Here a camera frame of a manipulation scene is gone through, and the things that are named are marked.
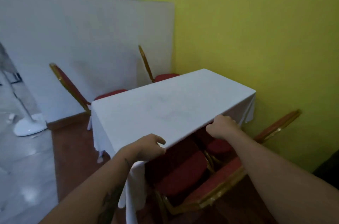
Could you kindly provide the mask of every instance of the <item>forearm tattoo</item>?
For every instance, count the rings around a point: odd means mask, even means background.
[[[127,159],[125,159],[125,162],[130,168],[130,164]],[[105,195],[102,201],[101,213],[98,217],[98,224],[111,224],[124,186],[125,184],[119,185]]]

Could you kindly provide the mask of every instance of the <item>brown floor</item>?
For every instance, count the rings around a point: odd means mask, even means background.
[[[93,148],[93,134],[92,131],[87,131],[87,123],[88,120],[85,120],[52,131],[59,201],[109,160],[109,156],[104,154],[104,162],[96,163],[98,152]],[[153,195],[147,198],[145,208],[137,213],[137,217],[139,224],[162,223]],[[116,211],[112,223],[125,223],[124,209]],[[217,200],[213,207],[172,216],[170,223],[263,224],[276,223],[276,221],[256,192],[251,180],[246,177]]]

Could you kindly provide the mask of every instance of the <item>tabletop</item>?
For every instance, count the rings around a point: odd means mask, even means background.
[[[201,69],[96,100],[92,110],[116,152],[150,133],[170,147],[255,92]]]

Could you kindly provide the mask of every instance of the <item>wall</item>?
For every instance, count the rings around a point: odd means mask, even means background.
[[[257,91],[254,135],[302,116],[266,145],[306,170],[339,148],[339,0],[175,3],[174,71],[207,68]]]
[[[49,68],[88,101],[170,72],[174,6],[136,0],[0,0],[0,41],[48,122],[83,112]]]

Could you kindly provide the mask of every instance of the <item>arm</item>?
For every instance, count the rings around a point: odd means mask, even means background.
[[[110,224],[127,175],[136,161],[149,161],[166,152],[154,134],[121,148],[104,166],[59,203],[40,223]]]
[[[339,191],[247,136],[230,118],[206,127],[235,149],[265,205],[280,224],[339,222]]]

